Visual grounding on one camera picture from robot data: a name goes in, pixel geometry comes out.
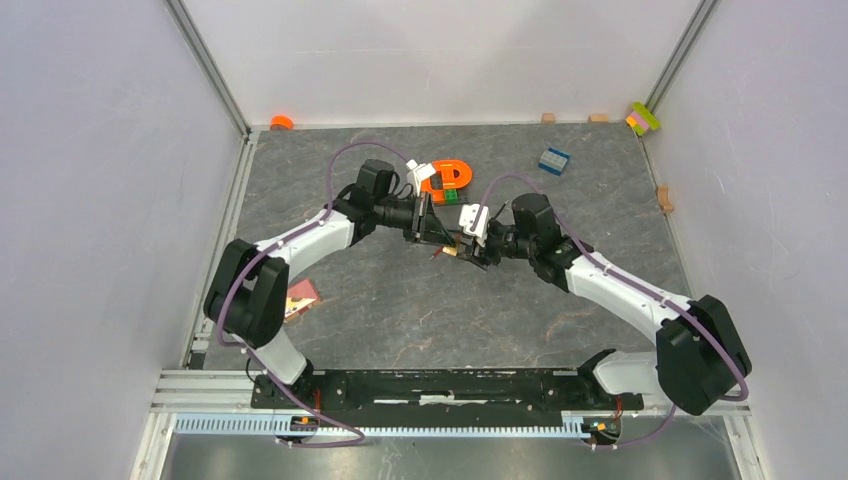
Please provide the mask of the black key with cord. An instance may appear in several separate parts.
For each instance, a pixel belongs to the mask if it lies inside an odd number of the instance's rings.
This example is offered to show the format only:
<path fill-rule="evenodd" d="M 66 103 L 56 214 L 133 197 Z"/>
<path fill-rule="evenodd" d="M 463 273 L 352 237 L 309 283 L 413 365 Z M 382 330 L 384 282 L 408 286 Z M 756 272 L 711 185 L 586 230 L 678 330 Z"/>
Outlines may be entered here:
<path fill-rule="evenodd" d="M 504 202 L 503 204 L 501 204 L 501 206 L 499 207 L 499 209 L 498 209 L 498 210 L 497 210 L 497 211 L 496 211 L 493 215 L 491 215 L 491 216 L 489 217 L 489 222 L 496 222 L 496 223 L 500 223 L 500 222 L 499 222 L 499 217 L 503 214 L 503 212 L 504 212 L 504 211 L 506 210 L 506 208 L 509 206 L 509 203 L 510 203 L 509 201 L 506 201 L 506 202 Z"/>

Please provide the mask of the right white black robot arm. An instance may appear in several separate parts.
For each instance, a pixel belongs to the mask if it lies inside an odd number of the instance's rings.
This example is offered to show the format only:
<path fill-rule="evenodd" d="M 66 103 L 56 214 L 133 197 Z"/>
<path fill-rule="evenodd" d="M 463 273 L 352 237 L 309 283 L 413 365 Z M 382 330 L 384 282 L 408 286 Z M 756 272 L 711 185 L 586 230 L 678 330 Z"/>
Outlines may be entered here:
<path fill-rule="evenodd" d="M 584 365 L 580 400 L 602 408 L 618 394 L 660 395 L 691 415 L 719 400 L 744 401 L 752 363 L 725 304 L 663 290 L 624 271 L 562 227 L 547 196 L 512 202 L 503 224 L 480 204 L 461 209 L 458 257 L 482 268 L 525 260 L 544 282 L 589 300 L 635 328 L 648 352 L 601 353 Z"/>

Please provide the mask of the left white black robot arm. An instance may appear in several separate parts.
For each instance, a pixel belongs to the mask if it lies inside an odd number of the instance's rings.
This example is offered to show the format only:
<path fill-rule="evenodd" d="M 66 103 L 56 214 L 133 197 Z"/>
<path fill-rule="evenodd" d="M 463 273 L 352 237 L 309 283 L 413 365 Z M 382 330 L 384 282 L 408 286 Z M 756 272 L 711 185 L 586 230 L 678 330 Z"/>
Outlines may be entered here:
<path fill-rule="evenodd" d="M 347 249 L 378 227 L 397 229 L 410 243 L 449 246 L 454 238 L 438 219 L 429 193 L 400 197 L 397 173 L 381 160 L 368 160 L 354 183 L 344 187 L 319 214 L 277 237 L 229 242 L 202 305 L 228 345 L 255 356 L 277 380 L 275 392 L 290 407 L 314 394 L 307 358 L 283 329 L 292 278 L 332 253 Z"/>

